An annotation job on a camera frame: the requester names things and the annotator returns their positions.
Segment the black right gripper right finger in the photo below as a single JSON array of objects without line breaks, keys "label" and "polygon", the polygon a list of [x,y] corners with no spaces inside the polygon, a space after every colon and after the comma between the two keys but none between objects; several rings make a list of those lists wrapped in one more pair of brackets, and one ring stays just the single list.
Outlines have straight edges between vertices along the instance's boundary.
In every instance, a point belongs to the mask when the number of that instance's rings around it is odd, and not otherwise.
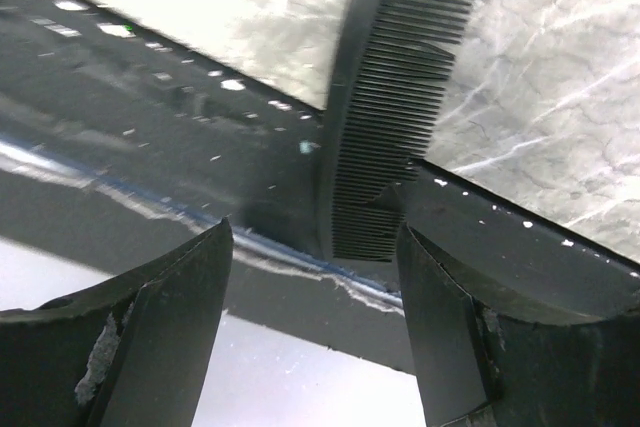
[{"label": "black right gripper right finger", "polygon": [[427,425],[638,425],[638,313],[522,322],[465,292],[414,229],[400,228],[396,253]]}]

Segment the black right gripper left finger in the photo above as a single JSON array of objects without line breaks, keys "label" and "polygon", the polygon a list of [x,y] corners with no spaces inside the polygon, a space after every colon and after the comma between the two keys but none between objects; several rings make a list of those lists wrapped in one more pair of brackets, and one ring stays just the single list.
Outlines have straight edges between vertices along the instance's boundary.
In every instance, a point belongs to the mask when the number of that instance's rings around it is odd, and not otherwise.
[{"label": "black right gripper left finger", "polygon": [[189,426],[233,256],[222,221],[121,275],[1,315],[5,426]]}]

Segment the black handled razor comb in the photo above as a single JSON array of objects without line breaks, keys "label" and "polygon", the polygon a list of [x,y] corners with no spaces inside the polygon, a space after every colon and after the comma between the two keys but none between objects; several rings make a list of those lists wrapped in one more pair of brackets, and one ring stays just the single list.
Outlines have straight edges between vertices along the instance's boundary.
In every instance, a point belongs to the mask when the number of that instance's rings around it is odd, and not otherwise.
[{"label": "black handled razor comb", "polygon": [[323,114],[324,255],[389,263],[475,0],[347,0]]}]

